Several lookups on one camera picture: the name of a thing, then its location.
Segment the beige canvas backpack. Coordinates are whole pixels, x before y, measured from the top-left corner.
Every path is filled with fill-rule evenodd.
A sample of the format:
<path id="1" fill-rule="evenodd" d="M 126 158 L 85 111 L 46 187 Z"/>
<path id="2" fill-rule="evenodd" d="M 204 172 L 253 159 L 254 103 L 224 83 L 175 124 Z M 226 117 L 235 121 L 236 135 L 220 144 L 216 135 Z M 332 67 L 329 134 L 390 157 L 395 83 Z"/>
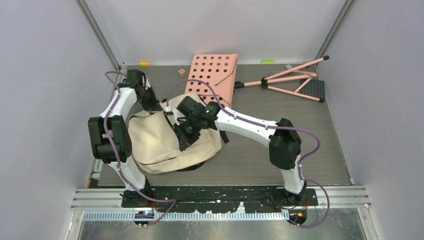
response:
<path id="1" fill-rule="evenodd" d="M 185 170 L 204 163 L 222 148 L 220 132 L 202 129 L 199 139 L 181 151 L 172 126 L 175 119 L 166 119 L 162 111 L 145 110 L 129 118 L 128 133 L 132 143 L 131 156 L 149 174 Z"/>

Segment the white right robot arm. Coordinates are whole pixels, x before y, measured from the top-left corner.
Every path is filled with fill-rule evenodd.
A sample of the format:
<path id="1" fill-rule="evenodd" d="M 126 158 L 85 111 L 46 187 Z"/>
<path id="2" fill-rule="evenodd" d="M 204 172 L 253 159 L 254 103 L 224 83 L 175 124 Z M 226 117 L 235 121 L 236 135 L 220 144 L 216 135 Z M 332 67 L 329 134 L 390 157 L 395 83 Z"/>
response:
<path id="1" fill-rule="evenodd" d="M 231 132 L 254 140 L 269 151 L 269 161 L 281 170 L 285 198 L 299 205 L 306 197 L 306 183 L 299 173 L 302 140 L 290 120 L 262 120 L 241 114 L 217 102 L 204 105 L 186 96 L 176 107 L 167 107 L 175 118 L 173 130 L 180 151 L 185 151 L 201 136 L 202 130 Z"/>

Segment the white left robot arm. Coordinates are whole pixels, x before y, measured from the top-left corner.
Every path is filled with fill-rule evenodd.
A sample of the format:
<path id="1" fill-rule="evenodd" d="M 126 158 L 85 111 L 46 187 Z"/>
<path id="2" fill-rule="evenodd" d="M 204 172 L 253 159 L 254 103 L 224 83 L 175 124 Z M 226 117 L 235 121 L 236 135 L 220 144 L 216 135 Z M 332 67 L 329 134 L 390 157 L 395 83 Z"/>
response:
<path id="1" fill-rule="evenodd" d="M 141 207 L 148 207 L 153 202 L 153 193 L 148 179 L 133 159 L 126 121 L 135 105 L 148 113 L 160 112 L 162 107 L 144 72 L 136 69 L 125 73 L 118 71 L 117 75 L 123 77 L 120 83 L 115 82 L 110 74 L 110 71 L 105 73 L 114 86 L 111 101 L 99 116 L 88 120 L 92 154 L 117 172 L 125 184 L 125 197 L 134 196 Z"/>

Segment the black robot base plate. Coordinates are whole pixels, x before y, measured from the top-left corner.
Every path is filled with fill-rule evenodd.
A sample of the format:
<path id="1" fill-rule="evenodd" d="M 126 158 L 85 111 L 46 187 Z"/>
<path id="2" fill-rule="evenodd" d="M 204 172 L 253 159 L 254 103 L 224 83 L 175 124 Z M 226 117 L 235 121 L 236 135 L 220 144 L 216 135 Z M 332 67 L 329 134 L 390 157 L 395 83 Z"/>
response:
<path id="1" fill-rule="evenodd" d="M 300 200 L 290 195 L 282 186 L 153 186 L 144 192 L 145 199 L 135 191 L 120 194 L 123 208 L 152 208 L 164 213 L 171 205 L 172 213 L 234 213 L 244 207 L 247 213 L 275 213 L 296 207 L 318 205 L 316 191 L 307 188 Z"/>

